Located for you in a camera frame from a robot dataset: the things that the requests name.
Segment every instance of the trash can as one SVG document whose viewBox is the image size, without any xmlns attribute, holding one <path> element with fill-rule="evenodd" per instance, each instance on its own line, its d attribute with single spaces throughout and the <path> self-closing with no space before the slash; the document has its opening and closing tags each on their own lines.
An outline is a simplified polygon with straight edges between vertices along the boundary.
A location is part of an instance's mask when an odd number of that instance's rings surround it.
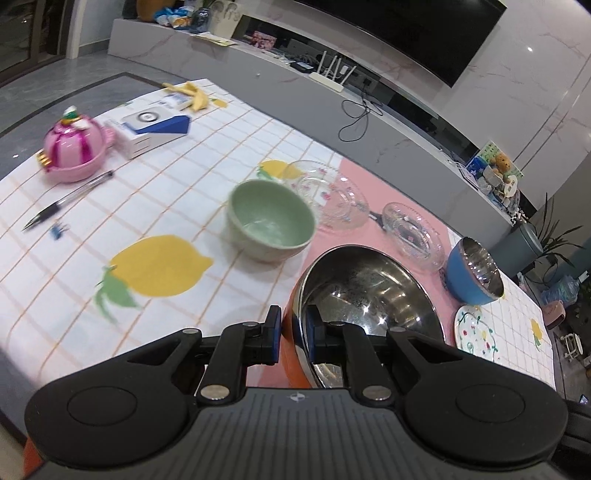
<svg viewBox="0 0 591 480">
<path fill-rule="evenodd" d="M 543 252 L 540 240 L 529 223 L 522 223 L 490 250 L 496 266 L 509 278 L 515 277 Z"/>
</svg>

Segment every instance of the white stool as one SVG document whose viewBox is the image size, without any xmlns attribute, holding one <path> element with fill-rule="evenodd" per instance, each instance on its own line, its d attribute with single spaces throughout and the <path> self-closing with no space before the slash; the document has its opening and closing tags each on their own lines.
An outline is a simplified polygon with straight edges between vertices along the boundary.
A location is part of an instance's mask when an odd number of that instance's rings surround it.
<svg viewBox="0 0 591 480">
<path fill-rule="evenodd" d="M 569 333 L 563 337 L 560 337 L 564 341 L 566 347 L 566 353 L 564 358 L 568 358 L 569 362 L 573 358 L 583 354 L 583 345 L 581 345 L 581 338 L 576 333 Z"/>
</svg>

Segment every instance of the pink table mat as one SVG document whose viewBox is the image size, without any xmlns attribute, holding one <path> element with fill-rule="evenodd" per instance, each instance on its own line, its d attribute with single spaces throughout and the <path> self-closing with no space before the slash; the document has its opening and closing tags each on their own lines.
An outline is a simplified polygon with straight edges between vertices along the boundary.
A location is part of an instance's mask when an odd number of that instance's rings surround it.
<svg viewBox="0 0 591 480">
<path fill-rule="evenodd" d="M 420 205 L 416 204 L 416 202 L 408 198 L 405 194 L 350 160 L 344 158 L 340 164 L 339 170 L 344 176 L 353 180 L 353 182 L 361 189 L 369 203 L 371 211 L 381 213 L 387 203 L 398 202 L 408 205 L 422 214 L 431 224 L 433 229 L 439 234 L 447 258 L 452 250 L 452 246 L 449 242 L 447 226 L 441 220 Z M 386 236 L 386 233 L 372 220 L 369 220 L 363 228 L 344 232 L 340 235 L 319 231 L 312 240 L 308 256 L 304 261 L 302 272 L 327 250 L 338 247 L 339 245 L 349 244 L 366 245 L 375 248 L 376 250 L 396 259 L 403 266 L 408 268 L 426 290 L 431 302 L 435 306 L 435 310 L 437 311 L 437 315 L 443 327 L 446 343 L 455 346 L 456 342 L 453 334 L 453 320 L 461 304 L 447 292 L 441 282 L 438 272 L 422 273 L 414 270 L 412 262 L 398 252 L 392 241 Z M 285 373 L 280 365 L 264 367 L 261 376 L 257 380 L 255 378 L 250 378 L 248 384 L 257 385 L 259 387 L 275 388 L 286 388 L 289 386 Z"/>
</svg>

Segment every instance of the tv screen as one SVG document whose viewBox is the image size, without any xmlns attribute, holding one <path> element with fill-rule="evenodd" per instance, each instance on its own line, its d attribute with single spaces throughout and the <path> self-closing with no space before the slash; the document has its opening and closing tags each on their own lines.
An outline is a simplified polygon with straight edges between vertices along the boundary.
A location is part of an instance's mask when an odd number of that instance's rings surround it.
<svg viewBox="0 0 591 480">
<path fill-rule="evenodd" d="M 452 86 L 500 19 L 498 0 L 297 0 L 402 51 Z"/>
</svg>

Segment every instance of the clear glass dish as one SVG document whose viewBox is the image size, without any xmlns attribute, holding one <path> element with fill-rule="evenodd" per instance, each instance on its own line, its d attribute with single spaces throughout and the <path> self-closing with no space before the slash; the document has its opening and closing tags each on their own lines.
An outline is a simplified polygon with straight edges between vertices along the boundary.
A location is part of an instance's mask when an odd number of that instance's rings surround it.
<svg viewBox="0 0 591 480">
<path fill-rule="evenodd" d="M 402 203 L 389 203 L 382 211 L 382 221 L 400 252 L 419 270 L 434 272 L 443 266 L 445 253 L 439 234 L 420 213 Z"/>
<path fill-rule="evenodd" d="M 312 208 L 319 226 L 334 231 L 359 228 L 369 219 L 369 205 L 357 185 L 337 170 L 313 160 L 289 164 L 284 185 Z"/>
</svg>

